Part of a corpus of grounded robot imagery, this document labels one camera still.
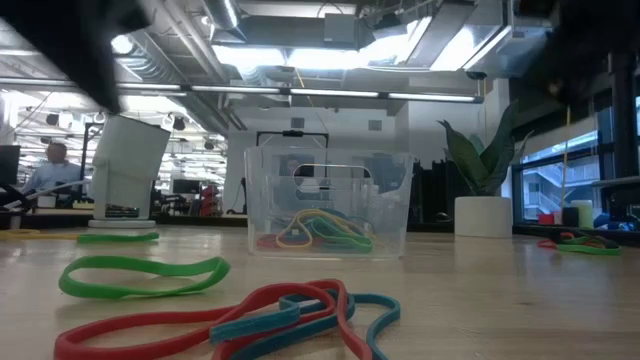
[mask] blue shirt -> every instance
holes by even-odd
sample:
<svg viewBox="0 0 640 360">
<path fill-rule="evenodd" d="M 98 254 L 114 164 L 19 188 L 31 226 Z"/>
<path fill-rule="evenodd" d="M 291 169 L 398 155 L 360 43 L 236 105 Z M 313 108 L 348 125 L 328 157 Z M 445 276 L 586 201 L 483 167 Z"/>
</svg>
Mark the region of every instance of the blue shirt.
<svg viewBox="0 0 640 360">
<path fill-rule="evenodd" d="M 45 190 L 56 186 L 56 183 L 70 183 L 80 180 L 80 166 L 71 163 L 63 164 L 42 164 L 31 175 L 27 184 L 22 188 L 22 192 L 29 190 Z"/>
</svg>

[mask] yellow rubber band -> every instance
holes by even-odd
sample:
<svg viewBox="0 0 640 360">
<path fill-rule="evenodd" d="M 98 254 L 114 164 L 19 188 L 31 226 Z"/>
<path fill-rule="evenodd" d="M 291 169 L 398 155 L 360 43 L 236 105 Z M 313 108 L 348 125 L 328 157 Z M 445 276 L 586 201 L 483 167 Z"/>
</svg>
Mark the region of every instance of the yellow rubber band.
<svg viewBox="0 0 640 360">
<path fill-rule="evenodd" d="M 39 230 L 17 229 L 0 231 L 0 240 L 76 240 L 79 234 L 43 234 Z"/>
<path fill-rule="evenodd" d="M 289 223 L 289 225 L 282 230 L 280 233 L 278 233 L 278 235 L 276 235 L 276 244 L 278 245 L 278 247 L 283 248 L 283 249 L 308 249 L 309 247 L 311 247 L 311 245 L 313 245 L 313 235 L 311 235 L 311 232 L 309 232 L 309 230 L 307 229 L 306 226 L 304 226 L 303 224 L 303 220 L 309 216 L 320 216 L 320 217 L 324 217 L 324 218 L 328 218 L 330 220 L 332 220 L 336 226 L 338 226 L 339 228 L 341 228 L 344 232 L 346 232 L 349 235 L 354 235 L 354 236 L 361 236 L 361 234 L 358 234 L 356 232 L 354 232 L 352 230 L 352 228 L 356 228 L 358 231 L 360 231 L 362 234 L 365 234 L 366 236 L 370 237 L 372 240 L 372 242 L 378 242 L 376 241 L 377 238 L 374 234 L 366 231 L 364 228 L 362 228 L 360 225 L 349 221 L 349 220 L 345 220 L 339 216 L 335 216 L 333 214 L 330 214 L 326 211 L 322 211 L 319 209 L 305 209 L 305 210 L 300 210 L 298 211 L 298 213 L 293 217 L 293 219 L 291 220 L 291 222 Z M 297 225 L 297 227 L 301 228 L 302 231 L 305 233 L 305 235 L 307 236 L 307 242 L 303 243 L 303 244 L 295 244 L 295 245 L 290 245 L 290 244 L 286 244 L 282 241 L 280 241 L 280 239 L 282 238 L 282 236 L 284 236 L 287 232 L 289 232 L 295 225 Z"/>
</svg>

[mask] window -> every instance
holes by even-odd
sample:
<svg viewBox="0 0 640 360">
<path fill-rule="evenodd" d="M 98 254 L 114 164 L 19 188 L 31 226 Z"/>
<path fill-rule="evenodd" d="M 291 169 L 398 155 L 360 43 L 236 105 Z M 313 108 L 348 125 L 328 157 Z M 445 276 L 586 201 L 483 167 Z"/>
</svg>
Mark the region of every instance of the window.
<svg viewBox="0 0 640 360">
<path fill-rule="evenodd" d="M 563 163 L 553 163 L 522 170 L 523 218 L 537 220 L 538 214 L 552 214 L 574 200 L 591 200 L 594 218 L 602 212 L 600 192 L 591 183 L 600 180 L 597 156 L 571 160 L 567 163 L 564 197 L 562 191 Z"/>
<path fill-rule="evenodd" d="M 566 147 L 567 147 L 567 151 L 574 151 L 574 150 L 588 149 L 591 147 L 595 147 L 597 145 L 598 145 L 598 132 L 591 131 L 584 135 L 580 135 L 578 137 L 575 137 L 569 140 L 567 142 Z M 565 143 L 563 142 L 563 143 L 551 146 L 549 148 L 537 151 L 533 154 L 524 156 L 522 158 L 522 163 L 526 164 L 528 162 L 548 158 L 550 156 L 563 154 L 564 150 L 565 150 Z"/>
</svg>

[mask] desk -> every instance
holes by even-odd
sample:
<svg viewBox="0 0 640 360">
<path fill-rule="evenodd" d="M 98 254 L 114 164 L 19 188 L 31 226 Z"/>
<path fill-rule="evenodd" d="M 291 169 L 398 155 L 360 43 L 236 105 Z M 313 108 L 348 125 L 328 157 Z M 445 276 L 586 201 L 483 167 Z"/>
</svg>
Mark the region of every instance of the desk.
<svg viewBox="0 0 640 360">
<path fill-rule="evenodd" d="M 352 292 L 377 292 L 400 301 L 402 318 L 379 338 L 393 360 L 627 360 L 640 353 L 638 249 L 625 248 L 620 257 L 597 257 L 539 249 L 536 238 L 454 239 L 450 234 L 412 233 L 407 256 L 401 260 L 268 259 L 247 254 L 246 229 L 160 227 L 159 231 L 162 238 L 157 245 L 0 243 L 3 358 L 50 360 L 60 332 L 110 316 L 209 309 L 235 304 L 251 290 L 272 282 L 329 277 L 342 279 Z M 97 254 L 174 263 L 222 255 L 232 269 L 226 279 L 201 295 L 113 302 L 62 294 L 57 288 L 62 269 L 79 256 Z M 137 274 L 86 271 L 76 277 L 142 286 Z M 144 284 L 157 288 L 182 282 Z M 359 307 L 353 318 L 356 331 L 363 335 L 381 311 Z M 191 329 L 153 326 L 91 343 L 130 345 Z M 211 345 L 201 344 L 167 359 L 204 360 L 210 354 Z M 335 332 L 267 358 L 353 359 Z"/>
</svg>

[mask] green rubber band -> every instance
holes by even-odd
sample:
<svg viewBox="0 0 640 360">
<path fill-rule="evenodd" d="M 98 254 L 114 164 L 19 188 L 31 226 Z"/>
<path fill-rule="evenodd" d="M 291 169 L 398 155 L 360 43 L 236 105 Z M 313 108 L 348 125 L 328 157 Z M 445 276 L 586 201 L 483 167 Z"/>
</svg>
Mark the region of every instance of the green rubber band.
<svg viewBox="0 0 640 360">
<path fill-rule="evenodd" d="M 606 246 L 606 244 L 603 244 L 606 247 L 585 245 L 588 242 L 594 241 L 602 243 L 602 240 L 597 237 L 581 236 L 573 239 L 563 240 L 561 244 L 556 244 L 556 249 L 558 251 L 581 252 L 592 255 L 620 255 L 620 246 L 617 246 L 617 244 L 613 244 L 615 247 L 612 247 L 611 245 Z"/>
<path fill-rule="evenodd" d="M 330 233 L 340 236 L 324 234 L 320 231 L 322 227 L 328 229 Z M 317 217 L 313 220 L 311 228 L 313 232 L 317 233 L 325 240 L 334 242 L 333 244 L 325 244 L 325 247 L 336 249 L 353 248 L 361 252 L 370 252 L 373 249 L 373 242 L 368 237 L 348 234 L 321 217 Z"/>
<path fill-rule="evenodd" d="M 620 248 L 603 249 L 603 248 L 597 248 L 597 247 L 585 246 L 585 245 L 556 244 L 556 249 L 558 251 L 581 252 L 581 253 L 593 254 L 593 255 L 620 255 Z"/>
<path fill-rule="evenodd" d="M 176 265 L 157 261 L 135 259 L 125 256 L 85 256 L 69 264 L 58 281 L 65 294 L 82 298 L 120 299 L 129 295 L 171 296 L 204 290 L 222 280 L 231 266 L 221 257 L 211 258 L 194 264 Z M 142 290 L 112 285 L 84 283 L 69 276 L 78 269 L 119 269 L 145 272 L 160 276 L 194 276 L 210 272 L 211 275 L 196 284 L 173 290 Z"/>
<path fill-rule="evenodd" d="M 158 233 L 148 233 L 144 235 L 110 235 L 110 234 L 82 234 L 76 239 L 78 244 L 94 244 L 101 242 L 117 243 L 137 243 L 153 241 L 160 238 Z"/>
</svg>

